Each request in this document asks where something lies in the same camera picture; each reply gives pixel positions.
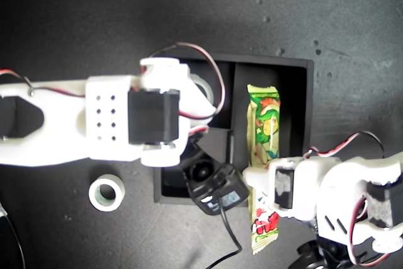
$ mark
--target dark table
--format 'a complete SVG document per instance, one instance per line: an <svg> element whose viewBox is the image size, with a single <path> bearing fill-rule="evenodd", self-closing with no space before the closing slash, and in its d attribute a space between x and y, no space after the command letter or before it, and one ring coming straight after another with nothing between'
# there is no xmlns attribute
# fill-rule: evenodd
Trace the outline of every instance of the dark table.
<svg viewBox="0 0 403 269"><path fill-rule="evenodd" d="M312 143L330 148L367 129L387 155L403 150L403 0L0 0L0 66L32 81L135 74L140 58L178 40L217 53L312 59ZM362 138L340 156L377 152ZM107 171L122 177L127 194L106 214L87 192ZM138 162L1 166L0 201L29 269L205 268L234 249L220 217L153 203L152 170ZM228 216L245 249L220 268L284 269L313 238L282 219L279 239L252 256L246 209ZM5 225L1 247L13 244ZM382 268L401 268L402 255ZM15 258L18 268L17 250Z"/></svg>

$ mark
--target black tray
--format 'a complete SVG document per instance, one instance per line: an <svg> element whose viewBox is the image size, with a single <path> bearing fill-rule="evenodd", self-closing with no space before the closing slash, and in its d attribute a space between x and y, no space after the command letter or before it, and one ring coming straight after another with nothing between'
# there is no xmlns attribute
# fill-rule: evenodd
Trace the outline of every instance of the black tray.
<svg viewBox="0 0 403 269"><path fill-rule="evenodd" d="M170 51L165 57L179 58L191 73L206 80L215 98L219 83L212 68L198 54ZM246 86L275 86L280 94L281 157L301 156L308 148L312 120L314 63L311 60L250 55L212 54L220 67L227 97L223 110L210 122L210 131L200 142L218 161L224 161L227 131L234 131L234 165L242 171L248 165L246 110L249 96ZM154 201L191 204L180 167L154 169Z"/></svg>

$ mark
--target yellow wrapper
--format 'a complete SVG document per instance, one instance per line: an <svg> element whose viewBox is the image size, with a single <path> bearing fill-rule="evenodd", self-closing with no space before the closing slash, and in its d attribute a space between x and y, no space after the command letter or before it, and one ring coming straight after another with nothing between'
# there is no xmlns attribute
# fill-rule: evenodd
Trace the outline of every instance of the yellow wrapper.
<svg viewBox="0 0 403 269"><path fill-rule="evenodd" d="M250 165L267 169L268 162L278 157L280 97L274 87L247 86L251 102L247 108L247 146ZM253 254L278 237L278 215L267 206L267 196L251 189L248 198L251 216Z"/></svg>

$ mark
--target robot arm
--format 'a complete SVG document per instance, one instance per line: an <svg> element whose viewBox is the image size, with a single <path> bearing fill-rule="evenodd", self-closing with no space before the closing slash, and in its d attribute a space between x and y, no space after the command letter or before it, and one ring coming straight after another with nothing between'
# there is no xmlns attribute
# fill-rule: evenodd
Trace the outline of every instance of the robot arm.
<svg viewBox="0 0 403 269"><path fill-rule="evenodd" d="M215 107L178 59L147 58L140 64L145 71L139 76L31 84L52 89L0 85L0 102L19 97L43 114L43 125L26 137L0 140L0 163L44 166L90 157L177 165L191 128L211 121Z"/></svg>
<svg viewBox="0 0 403 269"><path fill-rule="evenodd" d="M345 162L290 157L272 160L267 171L247 168L244 177L278 215L313 223L320 238L345 245L350 255L368 238L376 252L393 253L403 247L402 163L403 152Z"/></svg>

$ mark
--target black camera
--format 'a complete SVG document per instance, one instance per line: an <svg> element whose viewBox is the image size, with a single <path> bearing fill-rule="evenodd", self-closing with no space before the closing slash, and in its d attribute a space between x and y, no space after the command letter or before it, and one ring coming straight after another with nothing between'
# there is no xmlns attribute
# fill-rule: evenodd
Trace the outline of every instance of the black camera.
<svg viewBox="0 0 403 269"><path fill-rule="evenodd" d="M249 195L241 173L232 164L210 157L196 139L189 140L181 166L191 199L208 215L220 214L219 197L224 210L229 210Z"/></svg>

